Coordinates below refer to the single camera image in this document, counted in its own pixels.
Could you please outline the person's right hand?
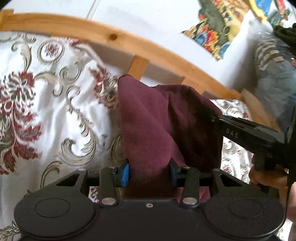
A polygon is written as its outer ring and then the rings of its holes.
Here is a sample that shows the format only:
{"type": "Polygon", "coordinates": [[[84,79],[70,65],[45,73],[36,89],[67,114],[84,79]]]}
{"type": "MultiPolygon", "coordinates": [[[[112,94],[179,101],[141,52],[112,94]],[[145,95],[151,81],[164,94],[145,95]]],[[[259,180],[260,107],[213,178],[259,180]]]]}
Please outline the person's right hand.
{"type": "MultiPolygon", "coordinates": [[[[260,189],[260,184],[264,186],[269,186],[275,188],[279,192],[279,201],[283,207],[286,206],[287,202],[287,193],[288,193],[288,186],[287,186],[287,173],[282,168],[276,168],[275,170],[265,171],[255,170],[255,163],[257,161],[257,156],[253,155],[252,157],[252,168],[249,172],[250,182],[249,184],[256,189],[260,189]]],[[[295,225],[295,183],[293,183],[290,189],[290,197],[288,202],[288,209],[287,209],[287,218],[293,222],[295,225]]]]}

